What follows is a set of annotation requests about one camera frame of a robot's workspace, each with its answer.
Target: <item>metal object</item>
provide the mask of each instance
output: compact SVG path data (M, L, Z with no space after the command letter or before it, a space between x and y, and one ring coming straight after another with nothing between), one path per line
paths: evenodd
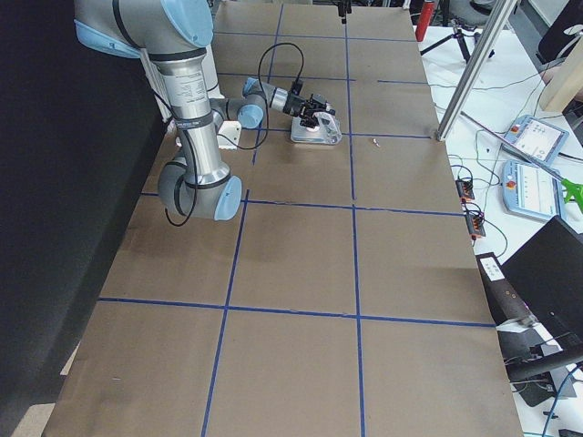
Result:
M436 132L438 140L443 141L449 135L457 116L467 100L467 97L476 82L482 65L489 58L492 47L502 31L506 20L514 9L516 0L498 0L494 7L490 19L486 23L486 29L480 37L474 53L470 56L467 67L459 80L447 109L445 110L442 122Z
M291 141L295 143L338 144L343 135L335 117L326 112L316 113L319 126L305 127L299 117L294 117L291 123Z

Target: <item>blue tape line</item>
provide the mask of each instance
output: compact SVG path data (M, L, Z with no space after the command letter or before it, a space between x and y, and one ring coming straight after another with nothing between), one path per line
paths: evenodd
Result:
M407 84L407 85L429 85L427 82L416 82L412 80L377 80L379 84Z
M344 25L344 47L346 50L346 92L348 95L348 140L350 145L350 180L353 202L356 200L354 183L354 156L353 156L353 115L351 111L350 93L350 48L348 45L348 24ZM358 238L356 227L356 207L352 204L353 219L353 257L354 257L354 298L356 307L356 347L358 356L358 392L361 413L361 437L366 437L366 416L364 414L364 376L363 376L363 333L361 325L361 292L358 270Z
M477 321L454 321L454 320L431 320L431 319L409 319L401 317L385 317L385 316L360 316L361 320L377 320L377 321L394 321L399 323L415 323L424 325L448 325L448 326L464 326L469 328L495 328L494 323L480 323Z
M255 307L240 307L230 306L229 310L243 311L243 312L261 312L268 314L289 314L292 316L313 316L313 317L331 317L340 319L356 319L353 314L344 314L340 312L319 312L319 311L304 311L304 310L280 310L276 308L255 308Z
M142 196L157 197L158 194L155 193L141 193ZM395 212L400 214L418 214L426 216L449 216L449 217L464 217L465 214L462 212L443 212L443 211L423 211L416 209L399 209L399 208L377 208L377 207L350 207L347 205L326 205L319 203L296 203L296 202L285 202L277 200L251 200L242 199L243 203L254 203L257 205L279 205L286 207L304 207L304 208L327 208L327 209L352 209L355 208L358 211L373 211L373 212Z
M281 27L281 18L283 17L283 5L280 6L280 17L277 20L277 29L275 29L275 40L273 41L273 44L277 44L277 39L279 37L280 34L280 27ZM270 61L270 70L267 74L267 83L270 83L270 79L271 79L271 71L273 69L273 59L275 59L275 52L276 52L277 48L274 48L273 50L271 50L271 61Z
M261 32L215 32L215 35L238 35L238 36L274 36L274 34L263 34ZM318 36L318 35L287 35L279 34L281 38L308 38L308 39L348 39L355 41L385 41L388 43L416 43L414 39L394 39L394 38L367 38L362 36Z
M361 292L358 270L358 237L356 226L356 207L353 205L353 254L354 254L354 297L356 299L356 343L358 350L358 389L361 410L361 437L366 436L366 421L364 414L364 372L363 372L363 333L361 324Z
M463 212L443 212L443 211L422 211L415 209L397 209L397 208L367 208L367 207L356 207L360 211L385 211L385 212L396 212L399 214L418 214L426 216L449 216L449 217L464 217Z
M480 323L473 321L455 321L455 320L431 320L431 319L412 319L412 318L399 318L399 317L389 317L389 316L367 316L361 314L357 316L356 314L347 313L336 313L336 312L319 312L319 311L304 311L304 310L280 310L274 308L260 308L260 307L242 307L242 306L229 306L224 305L214 305L210 303L196 303L196 302L181 302L175 300L148 300L148 299L129 299L129 298L98 298L99 302L110 302L110 303L133 303L138 305L156 305L162 307L187 307L187 308L199 308L204 310L229 310L229 311L243 311L243 312L265 312L271 314L290 314L295 316L311 316L311 317L329 317L329 318L342 318L342 319L360 319L360 320L374 320L374 321L386 321L393 323L413 323L413 324L424 324L424 325L449 325L449 326L464 326L464 327L477 327L477 328L495 328L496 325L492 323Z
M278 201L271 201L271 200L249 200L249 203L255 203L258 205L280 205L280 206L287 206L287 207L304 207L304 208L352 209L352 207L343 207L342 205L278 202Z
M352 200L356 200L356 186L354 182L354 155L353 155L353 112L352 112L352 102L350 94L350 57L348 49L348 30L347 26L344 26L344 51L346 54L346 96L348 103L348 147L350 156L350 192Z
M277 20L277 28L275 29L275 40L273 41L273 44L277 44L277 38L278 35L280 33L280 27L281 27L281 18L283 17L283 5L280 6L280 16ZM269 72L267 73L267 83L269 84L271 81L271 71L273 69L273 59L275 58L275 51L277 50L277 48L274 48L273 50L271 50L271 61L270 61L270 69ZM257 131L257 138L255 139L255 144L259 144L259 135L261 134L261 125L259 126L259 129ZM265 135L267 136L270 130L275 130L275 129L264 129L266 130ZM256 148L255 150L253 150L253 159L251 160L251 164L253 166L255 166L255 163L257 162L257 156L259 155L259 149Z
M380 137L380 138L410 138L410 139L432 139L428 135L399 135L399 134L355 134L352 132L353 137Z
M130 298L99 298L100 302L117 303L137 303L140 305L158 305L162 307L189 307L203 308L206 310L224 310L224 305L213 305L210 303L180 302L175 300L150 300L150 299L130 299Z
M245 194L245 199L249 199L249 190L247 190ZM217 371L219 368L219 360L220 360L220 352L222 350L222 342L223 337L225 334L225 327L227 325L227 315L229 314L229 303L230 303L230 294L233 289L233 282L235 280L235 271L237 270L237 261L239 258L239 249L240 249L240 241L241 236L243 234L243 227L245 225L245 216L247 213L247 202L243 203L243 211L240 217L240 224L239 224L239 235L237 236L237 244L235 246L235 254L233 255L233 264L230 270L230 279L229 279L229 288L227 289L227 298L225 299L225 308L222 312L222 321L220 323L220 334L219 334L219 341L217 344L217 351L215 353L215 361L212 366L212 376L210 377L210 386L209 386L209 395L207 398L207 406L204 412L204 421L202 423L202 430L200 432L201 437L205 437L207 434L207 427L209 425L209 417L210 417L210 406L212 405L212 395L215 389L215 382L217 380Z
M217 76L241 76L241 77L255 77L256 73L249 73L248 75L242 73L217 73ZM279 79L295 79L296 76L287 76L287 75L271 75L271 77L277 77ZM319 76L302 76L302 79L309 79L309 80L339 80L345 81L346 79L343 77L319 77ZM356 79L350 79L351 82L356 82Z

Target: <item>small white object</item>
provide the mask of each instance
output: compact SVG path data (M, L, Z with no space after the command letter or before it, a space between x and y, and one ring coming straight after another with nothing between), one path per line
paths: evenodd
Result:
M217 135L217 141L219 141L219 148L225 150L233 150L237 148L237 145L239 145L239 140L240 140L240 122L225 121L219 129L219 135Z
M173 96L172 105L187 107L208 98L207 86L201 71L184 76L163 76L168 95Z
M504 279L504 273L502 273L502 270L500 270L500 268L496 264L495 259L493 259L492 257L482 258L480 259L480 262L482 263L482 266L486 271L486 275L488 275L490 280L495 281Z

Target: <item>white label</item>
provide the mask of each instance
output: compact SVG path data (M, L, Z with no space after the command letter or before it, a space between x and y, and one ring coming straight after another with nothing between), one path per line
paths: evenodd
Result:
M170 103L174 107L185 107L207 98L207 87L202 72L187 76L163 76Z
M520 138L515 143L519 148L532 157L545 160L553 146L558 142L561 131L551 126L530 120Z
M500 270L500 268L496 264L495 259L482 258L482 259L480 259L480 262L482 263L482 267L484 267L484 270L486 271L486 275L488 275L490 280L495 281L495 280L504 279L504 274L502 273L502 270Z
M518 175L520 176L518 205L522 209L550 216L557 214L552 177L540 168L523 165L518 166Z

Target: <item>white wall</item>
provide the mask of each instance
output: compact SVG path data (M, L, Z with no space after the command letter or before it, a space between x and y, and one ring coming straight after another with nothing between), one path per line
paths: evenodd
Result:
M538 12L547 25L552 25L567 4L568 0L528 0L528 2Z

